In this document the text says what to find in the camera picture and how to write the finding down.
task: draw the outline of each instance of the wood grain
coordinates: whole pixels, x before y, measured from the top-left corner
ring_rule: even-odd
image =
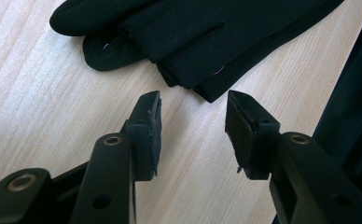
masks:
[[[141,94],[159,90],[159,176],[137,184],[138,222],[271,223],[268,182],[236,174],[224,133],[226,95],[208,104],[169,88],[148,61],[92,70],[83,39],[49,27],[61,2],[0,1],[0,179],[31,167],[57,176],[87,161],[97,138],[119,131]],[[282,132],[312,134],[361,27],[362,0],[345,0],[232,88],[253,95]]]

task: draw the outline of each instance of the light wood surface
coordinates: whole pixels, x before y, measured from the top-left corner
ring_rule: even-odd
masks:
[[[0,1],[0,179],[33,167],[54,177],[87,161],[97,138],[118,132],[138,97],[158,90],[159,176],[137,183],[138,222],[272,223],[268,182],[236,174],[224,133],[226,94],[208,104],[193,91],[169,88],[148,61],[92,70],[83,38],[49,26],[62,1]],[[254,96],[282,132],[312,134],[361,27],[362,0],[345,0],[232,89]]]

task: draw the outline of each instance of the wooden table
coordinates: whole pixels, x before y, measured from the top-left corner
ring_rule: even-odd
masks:
[[[193,91],[169,88],[148,61],[92,70],[83,38],[49,26],[62,1],[0,1],[0,179],[32,167],[54,177],[87,161],[97,138],[118,132],[140,95],[159,90],[159,176],[137,183],[138,222],[271,223],[268,181],[236,174],[224,133],[226,94],[208,104]],[[345,0],[232,89],[254,96],[282,132],[312,134],[361,27],[362,0]]]

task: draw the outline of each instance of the tabletop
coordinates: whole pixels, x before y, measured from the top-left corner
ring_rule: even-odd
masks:
[[[169,88],[149,61],[110,72],[89,68],[83,37],[49,26],[62,1],[0,1],[0,180],[34,167],[55,177],[87,161],[99,137],[120,130],[140,95],[160,91],[159,175],[136,184],[138,223],[272,223],[268,181],[236,172],[224,132],[226,94],[209,104]],[[231,89],[256,98],[282,133],[311,135],[361,27],[362,0],[345,0]]]

